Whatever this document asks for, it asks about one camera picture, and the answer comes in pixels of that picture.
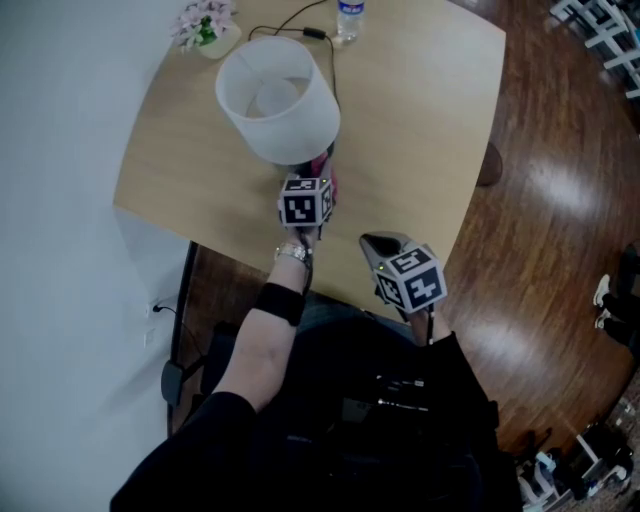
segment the black sleeve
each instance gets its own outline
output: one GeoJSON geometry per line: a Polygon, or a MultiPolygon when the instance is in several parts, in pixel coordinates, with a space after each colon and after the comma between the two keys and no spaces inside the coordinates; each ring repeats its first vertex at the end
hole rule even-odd
{"type": "Polygon", "coordinates": [[[144,459],[111,500],[111,510],[185,504],[216,484],[241,478],[256,412],[244,398],[215,393],[144,459]]]}
{"type": "Polygon", "coordinates": [[[497,425],[497,411],[476,379],[455,332],[432,346],[419,349],[427,388],[433,389],[433,406],[449,421],[460,426],[477,427],[487,422],[491,430],[497,425]]]}

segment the pink flower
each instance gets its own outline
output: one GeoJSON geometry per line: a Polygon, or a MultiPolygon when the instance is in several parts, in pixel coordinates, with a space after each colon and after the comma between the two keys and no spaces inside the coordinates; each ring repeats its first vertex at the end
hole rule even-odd
{"type": "Polygon", "coordinates": [[[224,33],[225,29],[229,28],[233,24],[231,21],[230,11],[214,11],[209,16],[211,16],[211,28],[213,29],[213,33],[216,37],[220,37],[224,33]]]}
{"type": "Polygon", "coordinates": [[[233,0],[198,0],[190,3],[171,27],[171,36],[178,46],[192,48],[203,41],[202,20],[211,20],[211,30],[216,37],[233,25],[231,12],[233,0]]]}

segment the white wall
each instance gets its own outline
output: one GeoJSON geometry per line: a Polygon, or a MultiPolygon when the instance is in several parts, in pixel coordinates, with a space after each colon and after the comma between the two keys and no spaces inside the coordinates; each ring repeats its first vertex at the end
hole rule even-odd
{"type": "Polygon", "coordinates": [[[173,318],[144,306],[187,241],[112,198],[182,3],[0,1],[2,510],[106,510],[165,438],[173,318]]]}

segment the wristwatch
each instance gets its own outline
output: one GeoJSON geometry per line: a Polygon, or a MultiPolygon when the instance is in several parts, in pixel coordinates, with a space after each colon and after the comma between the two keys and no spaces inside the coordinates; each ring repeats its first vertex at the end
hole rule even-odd
{"type": "Polygon", "coordinates": [[[290,256],[291,258],[295,258],[300,260],[305,265],[309,265],[311,262],[311,257],[313,256],[313,249],[305,249],[302,245],[295,245],[285,242],[280,244],[280,246],[276,249],[276,254],[274,256],[274,260],[278,259],[278,256],[290,256]]]}

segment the wooden table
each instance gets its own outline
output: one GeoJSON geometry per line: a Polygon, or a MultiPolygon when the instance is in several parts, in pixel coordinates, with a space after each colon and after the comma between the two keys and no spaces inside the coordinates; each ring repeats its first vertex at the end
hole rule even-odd
{"type": "MultiPolygon", "coordinates": [[[[239,0],[245,39],[308,0],[239,0]]],[[[290,27],[335,31],[330,1],[290,27]]],[[[326,41],[304,43],[327,81],[326,41]]],[[[368,0],[365,31],[336,51],[342,125],[334,157],[338,206],[316,251],[313,289],[386,316],[358,238],[404,232],[446,262],[474,190],[493,121],[505,34],[444,0],[368,0]]],[[[115,204],[269,270],[283,238],[283,174],[248,149],[218,106],[220,63],[171,50],[127,148],[115,204]]]]}

